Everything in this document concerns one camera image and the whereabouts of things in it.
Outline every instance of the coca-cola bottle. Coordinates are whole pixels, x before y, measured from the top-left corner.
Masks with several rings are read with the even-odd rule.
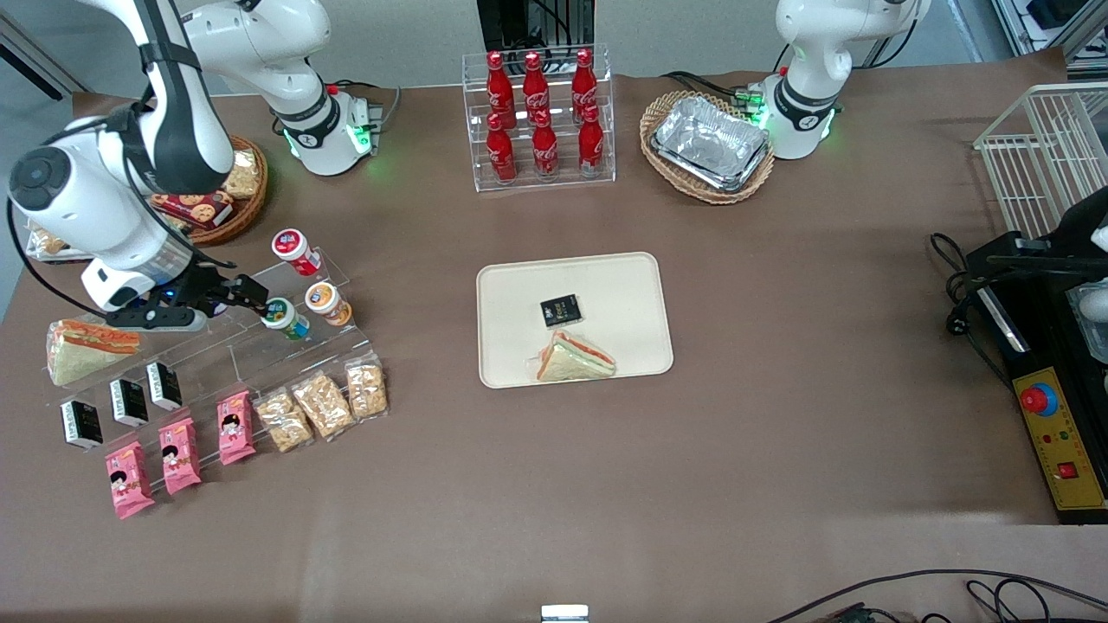
[[[596,75],[593,74],[593,51],[577,50],[577,72],[573,74],[573,122],[582,124],[582,113],[596,105]]]
[[[557,178],[557,136],[551,130],[551,113],[535,111],[535,135],[531,141],[535,152],[535,173],[538,180],[551,182]]]
[[[486,57],[489,61],[489,105],[492,112],[500,115],[504,130],[515,127],[515,93],[512,81],[504,73],[504,55],[493,50]]]
[[[485,139],[485,146],[489,147],[489,160],[492,161],[496,182],[505,186],[515,182],[512,139],[504,132],[504,118],[494,112],[489,113],[489,137]]]
[[[543,59],[538,52],[531,51],[523,60],[526,75],[523,78],[523,96],[527,105],[527,121],[535,124],[535,113],[550,112],[551,88],[543,75]]]
[[[601,109],[593,105],[586,108],[582,113],[584,125],[577,134],[577,146],[581,155],[577,164],[581,166],[581,176],[589,180],[601,174],[601,165],[604,164],[604,130],[601,127]]]

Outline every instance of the wicker basket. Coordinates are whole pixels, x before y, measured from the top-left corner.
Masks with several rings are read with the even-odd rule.
[[[666,120],[669,115],[669,111],[673,110],[674,104],[678,100],[685,98],[701,96],[711,102],[719,110],[739,116],[739,111],[714,95],[706,95],[704,93],[697,93],[695,91],[675,91],[663,95],[654,101],[653,104],[646,108],[646,112],[643,113],[643,119],[638,122],[638,137],[639,146],[643,149],[643,154],[646,160],[649,161],[650,166],[654,166],[667,182],[674,185],[675,188],[685,193],[690,197],[698,198],[705,203],[710,203],[712,205],[730,205],[739,203],[740,201],[755,194],[755,191],[761,186],[766,178],[769,177],[770,171],[773,170],[773,151],[772,149],[766,154],[758,168],[750,175],[747,183],[738,193],[721,193],[716,188],[708,185],[707,182],[700,180],[699,177],[693,175],[691,173],[685,171],[684,168],[677,166],[676,164],[669,162],[668,160],[658,155],[654,149],[650,147],[650,135],[654,131],[661,125],[661,122]]]
[[[235,147],[235,151],[254,151],[254,162],[257,163],[258,172],[260,173],[258,180],[258,192],[248,200],[236,201],[235,213],[232,215],[230,219],[223,225],[219,225],[215,229],[211,231],[194,229],[192,234],[189,234],[189,237],[196,246],[219,245],[242,235],[250,227],[254,219],[261,214],[261,206],[266,203],[266,186],[269,184],[269,166],[266,164],[265,154],[261,153],[261,150],[258,149],[257,145],[240,136],[232,136],[230,144]]]

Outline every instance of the white wire rack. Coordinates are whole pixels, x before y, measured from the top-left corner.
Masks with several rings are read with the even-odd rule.
[[[989,181],[1009,231],[1036,238],[1077,202],[1108,184],[1108,82],[1027,90],[981,136]]]

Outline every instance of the brown table surface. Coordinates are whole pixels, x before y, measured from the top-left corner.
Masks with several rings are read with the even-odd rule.
[[[597,622],[758,622],[926,566],[1108,594],[1108,531],[1054,525],[1010,396],[943,329],[947,272],[926,242],[1003,228],[971,142],[1064,76],[1057,54],[855,72],[819,151],[728,208],[676,193],[638,151],[666,80],[618,79],[615,184],[482,195],[456,88],[407,91],[381,154],[336,178],[293,160],[260,99],[219,99],[274,180],[218,255],[260,269],[289,225],[322,245],[393,415],[119,521],[99,455],[65,447],[41,404],[47,325],[72,309],[22,279],[0,327],[0,619],[534,621],[583,602]],[[634,251],[660,265],[669,372],[481,385],[483,266]],[[80,292],[78,270],[48,273]],[[957,579],[855,596],[978,616]]]

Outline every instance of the small jar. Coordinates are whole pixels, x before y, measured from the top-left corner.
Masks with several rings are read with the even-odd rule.
[[[332,327],[341,327],[353,317],[353,308],[339,294],[339,288],[327,282],[312,284],[308,292],[304,293],[304,302],[308,305],[308,309],[322,316]]]
[[[278,330],[291,340],[304,339],[311,325],[301,316],[293,302],[287,298],[270,298],[266,304],[266,315],[261,318],[266,328]]]
[[[288,262],[296,272],[310,277],[319,272],[324,258],[308,245],[308,238],[299,229],[281,229],[274,236],[274,254]]]

